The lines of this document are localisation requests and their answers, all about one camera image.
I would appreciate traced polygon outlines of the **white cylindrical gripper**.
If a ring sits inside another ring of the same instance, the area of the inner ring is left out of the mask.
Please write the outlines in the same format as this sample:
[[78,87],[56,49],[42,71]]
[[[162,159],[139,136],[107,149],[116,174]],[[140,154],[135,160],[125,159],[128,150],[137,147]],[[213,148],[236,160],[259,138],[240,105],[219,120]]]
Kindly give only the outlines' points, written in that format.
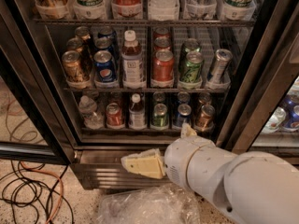
[[236,155],[196,135],[183,123],[181,138],[167,147],[164,157],[154,148],[122,157],[121,165],[129,173],[155,179],[162,179],[166,172],[173,183],[207,200],[226,200],[224,172]]

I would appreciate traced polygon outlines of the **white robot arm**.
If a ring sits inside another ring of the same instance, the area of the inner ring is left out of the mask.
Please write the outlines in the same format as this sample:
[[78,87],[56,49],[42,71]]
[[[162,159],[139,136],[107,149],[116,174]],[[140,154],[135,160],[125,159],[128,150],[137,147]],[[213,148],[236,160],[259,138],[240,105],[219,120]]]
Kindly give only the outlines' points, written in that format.
[[165,153],[150,149],[121,159],[130,173],[195,192],[237,224],[299,224],[299,171],[265,152],[234,154],[184,124]]

